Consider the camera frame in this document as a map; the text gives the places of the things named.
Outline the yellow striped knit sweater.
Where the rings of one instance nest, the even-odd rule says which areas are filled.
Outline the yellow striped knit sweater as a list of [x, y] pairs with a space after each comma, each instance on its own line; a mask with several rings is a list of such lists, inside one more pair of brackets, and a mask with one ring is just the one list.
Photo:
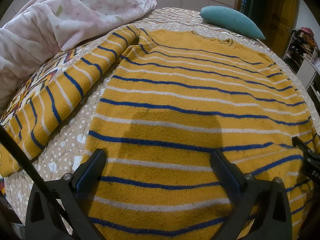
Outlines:
[[7, 132], [35, 159], [109, 68], [82, 157], [107, 154], [84, 201], [105, 239], [211, 239], [234, 207], [212, 171], [214, 149], [256, 179], [283, 180], [298, 238], [313, 183], [292, 138], [319, 151], [319, 137], [279, 64], [234, 40], [115, 30], [29, 98]]

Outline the beige dotted quilt bedspread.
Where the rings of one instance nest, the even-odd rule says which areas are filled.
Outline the beige dotted quilt bedspread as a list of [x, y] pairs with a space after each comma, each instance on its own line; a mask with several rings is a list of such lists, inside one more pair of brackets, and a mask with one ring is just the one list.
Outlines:
[[[298, 78], [289, 67], [263, 42], [240, 36], [231, 31], [214, 27], [202, 22], [199, 12], [181, 8], [156, 9], [144, 18], [137, 20], [138, 27], [147, 30], [194, 30], [208, 37], [233, 38], [239, 43], [256, 51], [269, 55], [280, 68], [292, 79], [309, 107], [314, 128], [319, 130], [319, 113]], [[34, 159], [34, 166], [44, 179], [55, 179], [64, 171], [75, 171], [85, 149], [86, 135], [95, 112], [98, 99], [107, 88], [113, 68], [96, 82], [80, 101], [72, 114], [52, 133], [46, 149]], [[25, 221], [27, 204], [31, 192], [32, 181], [24, 172], [17, 172], [2, 180], [5, 185], [6, 198], [21, 221]]]

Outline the white shelf unit with clutter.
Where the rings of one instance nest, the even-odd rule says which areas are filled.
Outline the white shelf unit with clutter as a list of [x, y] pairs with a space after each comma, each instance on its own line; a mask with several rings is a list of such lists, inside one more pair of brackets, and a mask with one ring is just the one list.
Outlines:
[[319, 109], [319, 47], [310, 28], [301, 27], [292, 31], [283, 60]]

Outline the dark wooden door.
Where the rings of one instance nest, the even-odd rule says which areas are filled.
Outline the dark wooden door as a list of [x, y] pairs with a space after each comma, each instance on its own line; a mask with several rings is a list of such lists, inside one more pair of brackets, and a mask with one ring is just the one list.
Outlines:
[[282, 58], [297, 17], [298, 0], [251, 0], [249, 18], [262, 31], [263, 43]]

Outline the teal pillow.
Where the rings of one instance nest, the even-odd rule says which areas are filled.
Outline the teal pillow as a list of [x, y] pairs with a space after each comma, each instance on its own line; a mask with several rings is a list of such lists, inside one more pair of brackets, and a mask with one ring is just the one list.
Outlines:
[[246, 15], [222, 6], [207, 6], [200, 11], [200, 16], [207, 23], [228, 29], [242, 36], [264, 40], [263, 32]]

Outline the pink floral blanket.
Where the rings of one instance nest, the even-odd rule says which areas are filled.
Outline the pink floral blanket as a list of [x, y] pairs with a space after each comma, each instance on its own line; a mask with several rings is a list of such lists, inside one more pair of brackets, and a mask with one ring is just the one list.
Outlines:
[[30, 0], [1, 27], [1, 109], [46, 60], [156, 5], [156, 0]]

